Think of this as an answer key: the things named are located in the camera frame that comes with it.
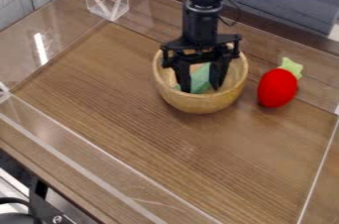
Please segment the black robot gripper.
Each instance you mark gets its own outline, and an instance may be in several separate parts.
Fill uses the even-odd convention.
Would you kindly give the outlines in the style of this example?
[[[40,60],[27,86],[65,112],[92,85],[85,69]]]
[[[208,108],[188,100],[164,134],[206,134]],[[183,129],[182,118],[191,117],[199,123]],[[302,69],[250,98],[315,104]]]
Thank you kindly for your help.
[[[219,33],[219,19],[223,7],[200,7],[191,1],[183,5],[182,36],[163,43],[162,65],[172,67],[182,91],[191,92],[190,65],[212,61],[210,83],[218,90],[224,83],[230,63],[240,55],[239,34]]]

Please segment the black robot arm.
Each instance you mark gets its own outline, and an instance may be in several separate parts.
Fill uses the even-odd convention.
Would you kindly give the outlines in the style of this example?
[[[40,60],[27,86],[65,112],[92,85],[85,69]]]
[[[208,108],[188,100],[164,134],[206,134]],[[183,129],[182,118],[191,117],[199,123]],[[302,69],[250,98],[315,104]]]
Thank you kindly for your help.
[[[223,0],[186,0],[182,36],[163,43],[162,66],[171,67],[183,92],[192,93],[191,65],[210,65],[208,81],[218,90],[226,80],[231,61],[240,56],[239,34],[219,33]]]

